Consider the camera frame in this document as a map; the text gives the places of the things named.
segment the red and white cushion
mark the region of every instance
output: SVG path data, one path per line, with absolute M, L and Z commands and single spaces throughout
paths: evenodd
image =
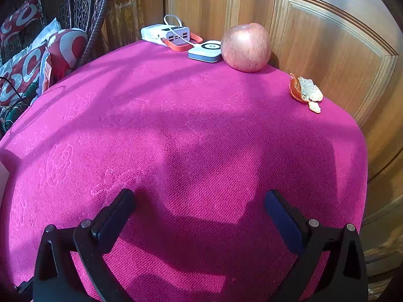
M 25 28 L 35 19 L 40 19 L 41 14 L 37 7 L 38 0 L 26 0 L 0 28 L 0 39 L 3 46 L 7 45 L 9 38 Z
M 49 51 L 46 49 L 44 55 L 42 56 L 39 72 L 38 88 L 36 89 L 36 97 L 31 101 L 31 105 L 52 85 L 53 85 L 52 57 Z
M 39 78 L 39 70 L 42 56 L 45 52 L 46 44 L 43 44 L 21 58 L 14 66 L 5 70 L 2 74 L 7 78 L 20 95 L 23 94 L 27 86 Z M 0 79 L 0 105 L 13 105 L 19 100 L 18 95 L 4 79 Z
M 86 44 L 87 33 L 79 28 L 62 29 L 49 38 L 48 51 L 52 56 L 52 75 L 55 82 L 74 69 Z

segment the white power bank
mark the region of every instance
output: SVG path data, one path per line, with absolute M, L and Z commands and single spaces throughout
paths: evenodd
M 175 45 L 186 43 L 184 40 L 180 39 L 180 37 L 183 37 L 187 41 L 190 40 L 189 28 L 182 26 L 171 26 L 171 28 L 175 31 L 176 35 L 171 32 L 167 25 L 157 24 L 144 27 L 141 30 L 142 40 L 165 47 L 166 45 L 161 41 L 161 38 L 167 39 Z

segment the wooden cabinet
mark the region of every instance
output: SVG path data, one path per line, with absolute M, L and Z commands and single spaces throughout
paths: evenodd
M 312 78 L 355 118 L 368 147 L 360 233 L 368 275 L 396 268 L 403 259 L 403 34 L 383 2 L 112 0 L 104 51 L 140 39 L 140 29 L 162 23 L 163 14 L 178 15 L 205 40 L 220 40 L 237 24 L 263 25 L 273 47 L 269 62 Z

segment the metal screw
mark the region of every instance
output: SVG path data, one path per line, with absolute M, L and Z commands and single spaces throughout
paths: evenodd
M 351 232 L 355 231 L 355 226 L 353 224 L 351 224 L 351 223 L 348 223 L 346 227 Z
M 81 222 L 81 227 L 82 228 L 88 228 L 89 226 L 91 226 L 91 219 L 84 219 Z
M 52 230 L 54 230 L 54 225 L 47 225 L 45 227 L 45 232 L 50 233 Z
M 319 221 L 317 221 L 316 219 L 309 219 L 308 224 L 311 227 L 318 227 L 319 226 Z

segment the magenta table cover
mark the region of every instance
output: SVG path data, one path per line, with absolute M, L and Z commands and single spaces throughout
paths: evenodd
M 327 98 L 311 112 L 289 81 L 139 42 L 51 87 L 0 142 L 10 279 L 33 275 L 46 225 L 75 227 L 127 187 L 136 210 L 104 259 L 135 301 L 266 301 L 296 259 L 264 211 L 266 191 L 326 226 L 359 228 L 365 203 L 360 129 Z

